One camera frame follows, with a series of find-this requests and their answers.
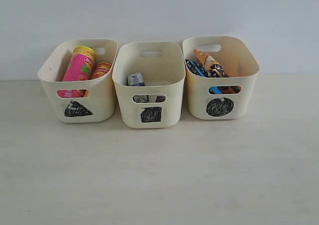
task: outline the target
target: handle cutout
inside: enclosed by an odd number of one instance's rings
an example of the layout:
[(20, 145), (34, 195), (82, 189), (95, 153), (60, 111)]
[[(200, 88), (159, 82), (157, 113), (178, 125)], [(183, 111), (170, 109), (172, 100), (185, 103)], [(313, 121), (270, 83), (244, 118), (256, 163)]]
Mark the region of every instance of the handle cutout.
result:
[(241, 86), (220, 86), (220, 87), (210, 87), (208, 89), (208, 93), (212, 95), (215, 95), (215, 94), (228, 95), (228, 94), (240, 93), (241, 90), (242, 90)]
[(197, 49), (204, 52), (219, 52), (221, 50), (220, 44), (202, 44), (197, 47)]
[(96, 55), (104, 55), (105, 54), (104, 47), (93, 47), (93, 50), (95, 51)]
[(163, 94), (158, 95), (135, 95), (133, 96), (133, 102), (135, 103), (162, 103), (166, 100), (166, 96)]
[(164, 52), (161, 50), (141, 50), (140, 57), (161, 57)]
[(90, 91), (87, 89), (78, 90), (58, 90), (56, 92), (57, 96), (60, 98), (81, 98), (90, 97)]

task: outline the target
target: orange can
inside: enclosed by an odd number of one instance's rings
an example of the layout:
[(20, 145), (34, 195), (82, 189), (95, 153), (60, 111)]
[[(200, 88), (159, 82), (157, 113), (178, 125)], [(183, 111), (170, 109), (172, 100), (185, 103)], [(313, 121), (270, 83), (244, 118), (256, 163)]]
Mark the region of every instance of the orange can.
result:
[[(100, 62), (100, 63), (96, 64), (96, 67), (95, 67), (95, 70), (92, 74), (91, 80), (104, 76), (105, 74), (107, 74), (110, 71), (111, 67), (112, 67), (112, 65), (110, 63), (107, 63), (107, 62)], [(84, 97), (88, 97), (88, 96), (90, 96), (90, 91), (86, 90)]]

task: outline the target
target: white plastic bin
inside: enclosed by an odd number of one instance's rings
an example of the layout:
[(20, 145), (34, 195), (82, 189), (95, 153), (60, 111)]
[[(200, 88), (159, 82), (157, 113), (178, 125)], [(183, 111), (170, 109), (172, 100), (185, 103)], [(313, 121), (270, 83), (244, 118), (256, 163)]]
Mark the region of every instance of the white plastic bin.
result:
[[(195, 60), (193, 53), (200, 45), (220, 45), (208, 52), (223, 67), (229, 78), (205, 78), (187, 71), (189, 112), (199, 119), (235, 119), (245, 114), (254, 89), (259, 66), (245, 44), (234, 37), (194, 37), (183, 42), (185, 59)], [(241, 86), (237, 94), (210, 94), (212, 86)]]
[[(140, 72), (144, 87), (127, 86), (127, 76)], [(172, 42), (137, 42), (124, 45), (114, 65), (113, 81), (121, 114), (132, 128), (162, 128), (180, 118), (185, 63), (180, 46)], [(133, 96), (164, 95), (165, 101), (135, 103)]]
[[(108, 39), (84, 39), (60, 44), (38, 72), (43, 88), (51, 102), (56, 116), (65, 123), (98, 122), (109, 118), (115, 108), (116, 95), (112, 81), (112, 69), (106, 75), (88, 81), (62, 82), (73, 50), (88, 46), (96, 51), (95, 63), (108, 62), (113, 65), (117, 43)], [(59, 90), (87, 89), (89, 97), (61, 98)], [(69, 116), (66, 110), (81, 113)]]

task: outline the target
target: cream storage bin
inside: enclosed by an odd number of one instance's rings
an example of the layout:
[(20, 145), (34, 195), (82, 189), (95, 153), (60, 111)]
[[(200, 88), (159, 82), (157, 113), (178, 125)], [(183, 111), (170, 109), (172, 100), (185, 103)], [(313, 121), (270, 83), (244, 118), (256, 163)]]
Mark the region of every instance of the cream storage bin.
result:
[[(255, 58), (237, 38), (209, 36), (186, 39), (182, 45), (185, 59), (196, 61), (193, 50), (201, 45), (220, 48), (219, 51), (206, 52), (223, 66), (229, 78), (205, 78), (186, 69), (189, 112), (199, 119), (235, 119), (242, 116), (259, 72)], [(212, 86), (241, 86), (241, 91), (237, 94), (212, 95), (209, 93)]]
[[(127, 85), (127, 76), (140, 72), (145, 87)], [(137, 42), (124, 45), (114, 65), (113, 81), (121, 114), (132, 128), (162, 128), (180, 118), (185, 63), (180, 46), (172, 42)], [(133, 96), (149, 97), (149, 103), (135, 103)], [(165, 101), (155, 103), (156, 96)]]
[[(112, 69), (106, 75), (88, 81), (62, 82), (73, 50), (77, 46), (88, 46), (96, 51), (95, 63), (108, 62), (113, 65), (117, 43), (108, 39), (85, 39), (60, 44), (38, 72), (43, 88), (56, 116), (65, 123), (98, 122), (109, 118), (115, 108), (116, 95), (112, 81)], [(58, 90), (87, 89), (89, 97), (61, 98)]]

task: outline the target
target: pink can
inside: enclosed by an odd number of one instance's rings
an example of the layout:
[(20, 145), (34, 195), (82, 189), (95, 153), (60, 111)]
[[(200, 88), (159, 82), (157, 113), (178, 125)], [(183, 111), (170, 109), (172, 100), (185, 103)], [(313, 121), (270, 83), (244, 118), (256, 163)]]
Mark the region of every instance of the pink can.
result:
[[(89, 80), (95, 58), (96, 54), (92, 48), (86, 46), (75, 48), (62, 81), (72, 82)], [(60, 90), (58, 91), (58, 95), (62, 98), (77, 98), (83, 97), (84, 92), (85, 90)]]

